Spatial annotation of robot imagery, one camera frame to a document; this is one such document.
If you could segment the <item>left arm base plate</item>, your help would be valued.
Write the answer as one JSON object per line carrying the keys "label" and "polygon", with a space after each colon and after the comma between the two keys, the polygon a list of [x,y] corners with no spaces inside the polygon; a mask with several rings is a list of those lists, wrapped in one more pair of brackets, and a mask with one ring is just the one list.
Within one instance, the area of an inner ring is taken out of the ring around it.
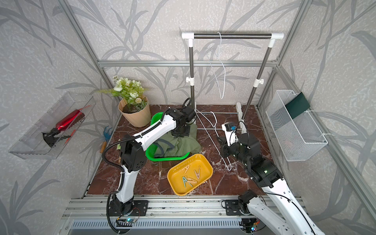
{"label": "left arm base plate", "polygon": [[148,200],[131,200],[121,203],[118,200],[110,201],[106,213],[108,216],[146,216]]}

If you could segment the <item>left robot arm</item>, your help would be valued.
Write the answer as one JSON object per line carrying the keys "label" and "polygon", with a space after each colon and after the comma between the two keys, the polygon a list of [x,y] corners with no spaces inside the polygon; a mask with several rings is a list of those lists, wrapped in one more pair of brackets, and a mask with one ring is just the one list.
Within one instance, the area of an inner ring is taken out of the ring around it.
{"label": "left robot arm", "polygon": [[[166,133],[176,137],[187,137],[190,132],[190,123],[195,119],[196,112],[191,104],[183,103],[179,108],[166,109],[160,120],[147,129],[125,139],[109,145],[102,152],[102,160],[120,170],[119,186],[108,196],[106,215],[110,217],[110,210],[115,215],[129,215],[135,208],[134,187],[139,171],[147,162],[146,151]],[[120,145],[120,164],[106,158],[110,149]]]}

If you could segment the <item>olive green tank top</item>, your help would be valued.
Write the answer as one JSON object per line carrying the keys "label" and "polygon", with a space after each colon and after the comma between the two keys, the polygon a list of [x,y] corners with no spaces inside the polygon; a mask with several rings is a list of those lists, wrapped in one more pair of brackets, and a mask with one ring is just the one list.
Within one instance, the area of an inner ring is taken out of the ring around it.
{"label": "olive green tank top", "polygon": [[[170,137],[171,138],[171,136],[172,136],[171,132],[168,132],[168,133],[164,134],[158,140],[159,141],[162,140],[163,137]],[[187,151],[191,152],[192,154],[199,153],[201,151],[201,145],[197,141],[197,125],[195,123],[193,123],[191,125],[190,135],[188,137],[181,137],[181,139],[178,140],[178,142],[180,142],[180,144],[178,145],[179,148],[183,148],[181,150],[183,153],[186,153]]]}

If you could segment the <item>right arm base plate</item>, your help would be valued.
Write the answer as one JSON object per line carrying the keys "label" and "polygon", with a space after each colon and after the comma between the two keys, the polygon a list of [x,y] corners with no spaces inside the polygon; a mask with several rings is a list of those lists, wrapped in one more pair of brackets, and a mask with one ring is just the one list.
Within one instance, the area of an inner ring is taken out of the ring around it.
{"label": "right arm base plate", "polygon": [[227,216],[243,215],[243,213],[240,211],[238,200],[224,200],[221,205],[225,209]]}

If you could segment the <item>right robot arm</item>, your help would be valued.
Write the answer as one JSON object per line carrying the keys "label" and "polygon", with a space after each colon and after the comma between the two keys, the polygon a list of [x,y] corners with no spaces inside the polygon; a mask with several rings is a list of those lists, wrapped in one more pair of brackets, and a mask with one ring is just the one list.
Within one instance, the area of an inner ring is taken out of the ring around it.
{"label": "right robot arm", "polygon": [[244,214],[256,216],[276,235],[322,235],[323,231],[304,211],[282,173],[261,152],[261,144],[251,134],[226,132],[217,137],[222,157],[233,156],[243,165],[249,178],[273,201],[280,214],[270,209],[252,190],[238,197]]}

